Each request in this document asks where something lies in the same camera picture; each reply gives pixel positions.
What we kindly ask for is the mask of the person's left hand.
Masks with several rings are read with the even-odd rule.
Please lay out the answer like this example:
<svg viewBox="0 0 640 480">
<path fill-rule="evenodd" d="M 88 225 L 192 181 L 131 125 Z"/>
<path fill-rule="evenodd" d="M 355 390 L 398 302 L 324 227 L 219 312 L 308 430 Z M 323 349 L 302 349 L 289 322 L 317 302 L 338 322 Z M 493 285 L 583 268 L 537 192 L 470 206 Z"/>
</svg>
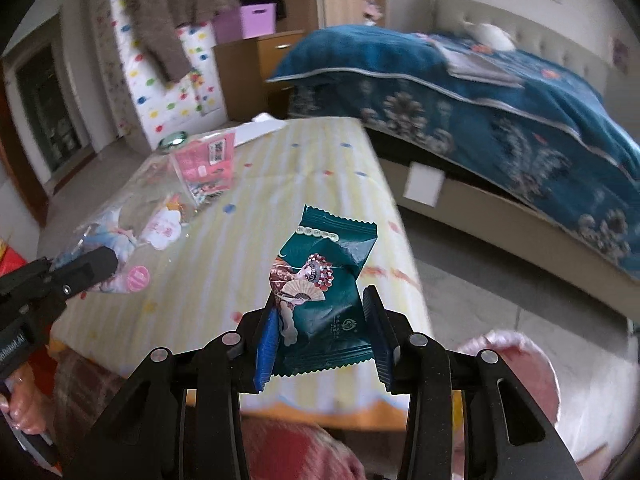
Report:
<svg viewBox="0 0 640 480">
<path fill-rule="evenodd" d="M 51 418 L 50 400 L 36 385 L 34 371 L 28 363 L 19 367 L 5 382 L 10 397 L 1 395 L 1 411 L 9 424 L 23 434 L 43 434 Z"/>
</svg>

